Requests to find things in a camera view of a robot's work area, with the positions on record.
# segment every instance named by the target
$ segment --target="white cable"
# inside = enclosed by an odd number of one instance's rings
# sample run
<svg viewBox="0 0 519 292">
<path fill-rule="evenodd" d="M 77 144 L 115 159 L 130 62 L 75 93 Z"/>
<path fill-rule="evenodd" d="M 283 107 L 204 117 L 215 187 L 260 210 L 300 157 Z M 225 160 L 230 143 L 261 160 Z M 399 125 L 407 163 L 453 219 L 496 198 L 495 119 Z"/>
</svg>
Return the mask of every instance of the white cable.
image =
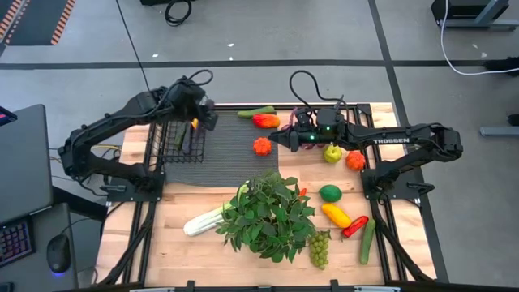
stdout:
<svg viewBox="0 0 519 292">
<path fill-rule="evenodd" d="M 445 30 L 445 21 L 447 21 L 448 16 L 448 0 L 445 0 L 445 17 L 444 22 L 441 23 L 441 34 L 440 34 L 440 44 L 441 44 L 441 50 L 444 52 L 445 61 L 447 61 L 448 65 L 453 69 L 457 74 L 465 75 L 465 76 L 474 76 L 474 75 L 485 75 L 485 74 L 498 74 L 498 73 L 509 73 L 514 71 L 519 71 L 519 68 L 510 69 L 510 70 L 502 70 L 502 71 L 484 71 L 484 72 L 477 72 L 477 73 L 465 73 L 461 72 L 458 69 L 454 68 L 452 63 L 448 60 L 447 54 L 445 53 L 445 47 L 444 47 L 444 30 Z"/>
</svg>

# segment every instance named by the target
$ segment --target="computer mouse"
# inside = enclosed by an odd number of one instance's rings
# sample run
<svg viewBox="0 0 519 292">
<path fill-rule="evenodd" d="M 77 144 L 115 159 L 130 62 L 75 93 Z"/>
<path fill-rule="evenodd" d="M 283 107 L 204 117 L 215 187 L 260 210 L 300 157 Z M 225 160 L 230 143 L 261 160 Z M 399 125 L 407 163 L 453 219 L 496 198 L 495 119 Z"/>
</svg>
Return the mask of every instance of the computer mouse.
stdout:
<svg viewBox="0 0 519 292">
<path fill-rule="evenodd" d="M 65 234 L 50 239 L 47 245 L 47 264 L 54 273 L 63 273 L 71 266 L 71 247 Z"/>
</svg>

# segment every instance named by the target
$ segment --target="black mesh mat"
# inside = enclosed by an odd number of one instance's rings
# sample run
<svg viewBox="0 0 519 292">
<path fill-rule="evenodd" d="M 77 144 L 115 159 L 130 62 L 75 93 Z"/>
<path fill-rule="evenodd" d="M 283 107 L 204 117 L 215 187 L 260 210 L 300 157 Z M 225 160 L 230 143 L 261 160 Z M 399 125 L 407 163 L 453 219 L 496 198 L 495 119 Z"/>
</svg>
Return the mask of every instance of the black mesh mat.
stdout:
<svg viewBox="0 0 519 292">
<path fill-rule="evenodd" d="M 207 131 L 205 137 L 202 163 L 166 163 L 166 182 L 237 187 L 265 170 L 278 171 L 276 144 L 272 144 L 272 153 L 266 157 L 258 157 L 252 151 L 254 140 L 276 129 L 259 129 L 250 119 L 238 118 L 236 113 L 218 113 L 217 127 Z"/>
</svg>

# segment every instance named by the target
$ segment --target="keyboard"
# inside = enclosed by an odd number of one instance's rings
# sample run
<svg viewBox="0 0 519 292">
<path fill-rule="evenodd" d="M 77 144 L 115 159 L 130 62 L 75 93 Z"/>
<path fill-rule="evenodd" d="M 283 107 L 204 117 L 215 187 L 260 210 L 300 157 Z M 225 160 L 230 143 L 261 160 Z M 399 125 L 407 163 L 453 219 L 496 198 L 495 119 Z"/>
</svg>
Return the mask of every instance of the keyboard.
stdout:
<svg viewBox="0 0 519 292">
<path fill-rule="evenodd" d="M 32 254 L 34 243 L 29 217 L 0 225 L 0 267 Z"/>
</svg>

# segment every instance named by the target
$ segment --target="red pepper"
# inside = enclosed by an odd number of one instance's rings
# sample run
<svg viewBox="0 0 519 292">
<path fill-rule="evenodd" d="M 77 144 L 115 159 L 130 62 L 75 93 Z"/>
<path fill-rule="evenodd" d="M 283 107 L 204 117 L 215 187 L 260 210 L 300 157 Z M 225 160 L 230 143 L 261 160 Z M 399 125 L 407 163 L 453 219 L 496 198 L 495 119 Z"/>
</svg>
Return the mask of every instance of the red pepper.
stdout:
<svg viewBox="0 0 519 292">
<path fill-rule="evenodd" d="M 344 228 L 342 230 L 342 233 L 344 234 L 344 236 L 349 238 L 351 235 L 353 235 L 355 232 L 357 232 L 357 230 L 359 230 L 361 227 L 363 227 L 367 223 L 368 220 L 369 220 L 368 217 L 360 216 L 359 218 L 355 219 L 355 221 L 353 221 L 353 223 L 351 223 L 351 225 L 349 227 Z"/>
</svg>

